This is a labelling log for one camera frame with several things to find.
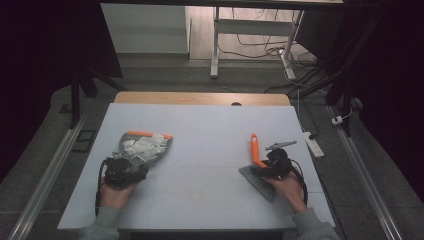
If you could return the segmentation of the black tripod stand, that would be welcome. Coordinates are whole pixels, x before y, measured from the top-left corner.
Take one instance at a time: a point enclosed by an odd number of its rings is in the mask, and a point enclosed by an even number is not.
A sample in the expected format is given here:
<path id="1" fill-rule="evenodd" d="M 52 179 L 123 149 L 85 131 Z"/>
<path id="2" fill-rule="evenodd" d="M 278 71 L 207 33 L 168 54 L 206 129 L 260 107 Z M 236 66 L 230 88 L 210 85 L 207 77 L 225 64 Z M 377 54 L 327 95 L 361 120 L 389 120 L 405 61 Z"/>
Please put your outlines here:
<path id="1" fill-rule="evenodd" d="M 97 78 L 113 89 L 121 92 L 126 91 L 126 88 L 113 80 L 111 77 L 106 76 L 99 70 L 92 67 L 78 67 L 71 77 L 71 123 L 69 128 L 74 129 L 80 120 L 80 94 L 79 90 L 82 89 L 84 94 L 93 98 L 97 96 L 98 89 L 94 83 Z"/>

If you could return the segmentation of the black rectangular floor frame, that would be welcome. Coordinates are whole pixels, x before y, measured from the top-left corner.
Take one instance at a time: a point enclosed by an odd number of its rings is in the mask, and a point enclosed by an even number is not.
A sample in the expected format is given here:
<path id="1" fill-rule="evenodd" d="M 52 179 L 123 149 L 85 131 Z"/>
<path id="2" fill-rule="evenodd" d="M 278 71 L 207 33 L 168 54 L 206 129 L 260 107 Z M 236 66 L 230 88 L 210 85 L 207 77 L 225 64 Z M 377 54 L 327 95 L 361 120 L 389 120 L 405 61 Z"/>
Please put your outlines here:
<path id="1" fill-rule="evenodd" d="M 96 130 L 81 130 L 75 140 L 72 152 L 87 153 L 91 150 L 94 143 L 97 131 Z"/>

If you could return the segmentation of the white power strip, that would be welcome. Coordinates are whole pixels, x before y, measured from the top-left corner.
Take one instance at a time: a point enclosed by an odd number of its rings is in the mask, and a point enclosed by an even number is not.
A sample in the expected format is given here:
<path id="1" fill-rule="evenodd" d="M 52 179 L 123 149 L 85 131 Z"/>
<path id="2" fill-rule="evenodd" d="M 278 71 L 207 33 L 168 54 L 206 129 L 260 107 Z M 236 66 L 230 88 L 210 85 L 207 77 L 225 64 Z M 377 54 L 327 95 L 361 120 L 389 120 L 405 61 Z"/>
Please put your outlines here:
<path id="1" fill-rule="evenodd" d="M 310 132 L 303 132 L 302 135 L 312 155 L 315 158 L 323 157 L 324 152 L 322 151 L 312 134 Z"/>

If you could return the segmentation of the pile of white paper scraps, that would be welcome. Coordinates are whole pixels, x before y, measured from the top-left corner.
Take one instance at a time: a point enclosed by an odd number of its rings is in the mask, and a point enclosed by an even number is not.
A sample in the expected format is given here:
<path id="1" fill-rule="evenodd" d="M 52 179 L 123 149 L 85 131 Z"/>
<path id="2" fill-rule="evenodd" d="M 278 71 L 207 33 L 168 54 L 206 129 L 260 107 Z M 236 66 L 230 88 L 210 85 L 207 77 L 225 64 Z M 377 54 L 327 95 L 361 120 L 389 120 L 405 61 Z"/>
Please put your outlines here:
<path id="1" fill-rule="evenodd" d="M 120 150 L 131 159 L 138 157 L 145 163 L 152 162 L 162 156 L 168 148 L 169 138 L 162 134 L 130 134 L 126 133 L 120 142 Z"/>

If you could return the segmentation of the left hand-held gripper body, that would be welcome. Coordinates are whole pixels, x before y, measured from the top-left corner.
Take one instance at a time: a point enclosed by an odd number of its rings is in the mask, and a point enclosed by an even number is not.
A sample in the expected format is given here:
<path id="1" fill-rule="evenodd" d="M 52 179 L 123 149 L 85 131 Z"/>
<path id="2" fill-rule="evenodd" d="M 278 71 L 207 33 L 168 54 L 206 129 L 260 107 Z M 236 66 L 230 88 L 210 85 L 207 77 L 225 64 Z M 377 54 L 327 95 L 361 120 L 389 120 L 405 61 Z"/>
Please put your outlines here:
<path id="1" fill-rule="evenodd" d="M 147 171 L 148 165 L 145 169 L 133 170 L 132 159 L 127 156 L 119 156 L 106 158 L 104 163 L 105 170 L 105 184 L 113 187 L 114 189 L 124 189 L 131 184 L 139 183 L 135 181 L 135 173 L 137 171 Z"/>

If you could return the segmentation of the wooden table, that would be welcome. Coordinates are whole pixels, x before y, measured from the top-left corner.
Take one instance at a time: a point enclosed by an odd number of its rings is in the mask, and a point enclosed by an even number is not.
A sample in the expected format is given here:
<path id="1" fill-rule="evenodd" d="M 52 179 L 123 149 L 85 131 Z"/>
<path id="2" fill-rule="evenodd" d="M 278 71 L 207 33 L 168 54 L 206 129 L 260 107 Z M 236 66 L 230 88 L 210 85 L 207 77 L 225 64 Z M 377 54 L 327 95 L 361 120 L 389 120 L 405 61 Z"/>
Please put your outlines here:
<path id="1" fill-rule="evenodd" d="M 284 94 L 199 92 L 122 91 L 116 95 L 114 103 L 223 106 L 238 103 L 241 106 L 290 106 L 290 100 Z"/>

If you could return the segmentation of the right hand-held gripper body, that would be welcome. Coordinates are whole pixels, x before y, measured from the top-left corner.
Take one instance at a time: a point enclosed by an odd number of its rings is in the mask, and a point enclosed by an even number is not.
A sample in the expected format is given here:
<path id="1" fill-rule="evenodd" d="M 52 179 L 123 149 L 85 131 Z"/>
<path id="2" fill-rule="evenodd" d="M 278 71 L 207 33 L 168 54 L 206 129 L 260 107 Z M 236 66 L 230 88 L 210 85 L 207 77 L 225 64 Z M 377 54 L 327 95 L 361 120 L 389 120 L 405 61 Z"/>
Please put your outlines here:
<path id="1" fill-rule="evenodd" d="M 292 160 L 288 157 L 285 150 L 286 146 L 296 144 L 296 141 L 276 142 L 268 147 L 266 157 L 274 159 L 273 166 L 267 166 L 265 170 L 270 172 L 269 178 L 285 178 L 290 172 L 296 172 L 292 165 Z"/>

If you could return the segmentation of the aluminium floor rail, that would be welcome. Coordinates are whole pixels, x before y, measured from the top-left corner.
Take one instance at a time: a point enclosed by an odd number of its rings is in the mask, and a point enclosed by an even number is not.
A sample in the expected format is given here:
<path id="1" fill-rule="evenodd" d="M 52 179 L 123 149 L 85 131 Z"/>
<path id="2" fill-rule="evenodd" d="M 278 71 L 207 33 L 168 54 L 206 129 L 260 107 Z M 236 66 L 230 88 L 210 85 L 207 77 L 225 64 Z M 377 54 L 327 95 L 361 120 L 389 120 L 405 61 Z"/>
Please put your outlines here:
<path id="1" fill-rule="evenodd" d="M 87 114 L 84 113 L 80 119 L 76 121 L 71 129 L 66 131 L 56 152 L 49 162 L 43 176 L 41 177 L 37 187 L 28 200 L 24 210 L 20 214 L 15 226 L 13 227 L 7 240 L 26 240 L 45 201 L 57 180 L 57 177 L 68 158 L 68 155 L 75 143 L 84 123 Z"/>
<path id="2" fill-rule="evenodd" d="M 388 240 L 403 240 L 402 234 L 394 221 L 386 202 L 377 189 L 367 167 L 365 166 L 363 158 L 360 155 L 353 138 L 346 134 L 341 125 L 334 125 L 334 128 L 339 135 L 368 200 L 375 211 L 386 238 Z"/>

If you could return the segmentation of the person's left hand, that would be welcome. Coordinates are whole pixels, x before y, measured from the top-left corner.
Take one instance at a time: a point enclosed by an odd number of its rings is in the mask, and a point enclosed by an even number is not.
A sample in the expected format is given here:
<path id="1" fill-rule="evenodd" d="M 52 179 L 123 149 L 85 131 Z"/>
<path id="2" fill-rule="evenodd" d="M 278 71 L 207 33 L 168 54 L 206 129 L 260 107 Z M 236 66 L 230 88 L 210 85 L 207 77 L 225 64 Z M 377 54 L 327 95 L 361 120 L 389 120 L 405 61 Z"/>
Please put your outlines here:
<path id="1" fill-rule="evenodd" d="M 101 178 L 100 188 L 100 206 L 113 207 L 122 209 L 128 202 L 131 193 L 137 188 L 138 184 L 131 184 L 124 189 L 114 189 L 104 183 L 104 178 Z"/>

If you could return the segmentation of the grey dustpan with orange edge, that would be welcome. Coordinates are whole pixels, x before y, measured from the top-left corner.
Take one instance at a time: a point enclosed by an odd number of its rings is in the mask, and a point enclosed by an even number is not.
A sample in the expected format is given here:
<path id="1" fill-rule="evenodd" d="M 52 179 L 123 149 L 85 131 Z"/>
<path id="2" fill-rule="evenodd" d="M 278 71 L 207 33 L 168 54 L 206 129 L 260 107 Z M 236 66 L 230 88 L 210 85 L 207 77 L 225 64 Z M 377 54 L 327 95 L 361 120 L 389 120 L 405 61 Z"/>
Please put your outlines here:
<path id="1" fill-rule="evenodd" d="M 128 131 L 122 135 L 113 157 L 128 160 L 130 170 L 135 171 L 161 159 L 172 140 L 173 136 L 169 134 Z"/>

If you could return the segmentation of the brush with orange handle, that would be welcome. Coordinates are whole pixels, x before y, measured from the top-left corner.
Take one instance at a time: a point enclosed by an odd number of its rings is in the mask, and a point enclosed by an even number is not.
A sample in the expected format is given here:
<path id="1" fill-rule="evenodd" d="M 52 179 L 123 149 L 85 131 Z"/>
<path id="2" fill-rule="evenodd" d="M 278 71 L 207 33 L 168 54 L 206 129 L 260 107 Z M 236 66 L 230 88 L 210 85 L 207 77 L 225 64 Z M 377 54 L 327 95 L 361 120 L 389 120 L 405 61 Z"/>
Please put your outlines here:
<path id="1" fill-rule="evenodd" d="M 259 159 L 259 144 L 255 133 L 250 137 L 250 150 L 253 164 L 240 168 L 239 172 L 266 200 L 272 201 L 275 194 L 275 188 L 262 177 L 253 174 L 254 168 L 263 168 L 266 166 L 266 164 Z"/>

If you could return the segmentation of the person's right hand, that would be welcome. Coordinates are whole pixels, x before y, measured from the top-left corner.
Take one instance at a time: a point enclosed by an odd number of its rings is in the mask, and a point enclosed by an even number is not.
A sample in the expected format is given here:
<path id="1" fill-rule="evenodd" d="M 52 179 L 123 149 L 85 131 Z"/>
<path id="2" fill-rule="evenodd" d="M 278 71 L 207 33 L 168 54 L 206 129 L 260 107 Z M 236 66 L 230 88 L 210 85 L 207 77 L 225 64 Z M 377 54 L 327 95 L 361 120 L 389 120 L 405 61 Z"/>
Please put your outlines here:
<path id="1" fill-rule="evenodd" d="M 283 179 L 266 178 L 266 181 L 274 186 L 276 191 L 288 202 L 294 213 L 300 213 L 307 209 L 302 187 L 294 173 L 290 172 Z"/>

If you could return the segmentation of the white metal desk frame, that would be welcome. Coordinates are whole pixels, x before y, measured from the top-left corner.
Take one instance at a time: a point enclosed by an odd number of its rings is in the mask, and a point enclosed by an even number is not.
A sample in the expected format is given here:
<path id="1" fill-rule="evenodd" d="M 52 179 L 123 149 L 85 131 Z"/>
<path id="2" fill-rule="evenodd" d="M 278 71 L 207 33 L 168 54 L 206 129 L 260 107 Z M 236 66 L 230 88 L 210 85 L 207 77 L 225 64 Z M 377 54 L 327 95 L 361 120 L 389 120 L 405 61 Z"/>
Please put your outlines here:
<path id="1" fill-rule="evenodd" d="M 214 8 L 213 14 L 213 48 L 211 55 L 210 77 L 216 79 L 218 77 L 218 42 L 220 34 L 241 34 L 241 35 L 268 35 L 282 36 L 287 38 L 287 44 L 283 50 L 279 50 L 278 54 L 282 61 L 286 78 L 295 80 L 296 76 L 290 63 L 289 56 L 291 47 L 295 40 L 297 30 L 303 15 L 302 10 L 293 11 L 293 19 L 290 22 L 279 21 L 256 21 L 256 20 L 236 20 L 221 19 L 220 8 Z"/>

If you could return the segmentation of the black metal stand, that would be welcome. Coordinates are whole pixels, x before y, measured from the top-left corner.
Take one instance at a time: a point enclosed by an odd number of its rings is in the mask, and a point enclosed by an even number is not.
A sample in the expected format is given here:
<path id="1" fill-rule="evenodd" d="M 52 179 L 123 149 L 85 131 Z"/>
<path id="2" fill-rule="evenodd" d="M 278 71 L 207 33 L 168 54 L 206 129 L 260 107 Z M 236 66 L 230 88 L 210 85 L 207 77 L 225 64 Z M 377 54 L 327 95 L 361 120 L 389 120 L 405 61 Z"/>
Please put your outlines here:
<path id="1" fill-rule="evenodd" d="M 343 99 L 342 113 L 344 114 L 344 119 L 342 123 L 339 124 L 339 127 L 348 137 L 351 136 L 349 117 L 351 115 L 353 67 L 358 56 L 366 46 L 368 39 L 372 36 L 375 28 L 378 26 L 380 19 L 381 16 L 376 14 L 370 16 L 365 22 L 359 36 L 354 41 L 353 48 L 351 49 L 345 63 L 342 65 L 341 69 L 333 75 L 333 85 L 325 97 L 326 104 L 330 106 L 336 105 L 340 99 Z"/>

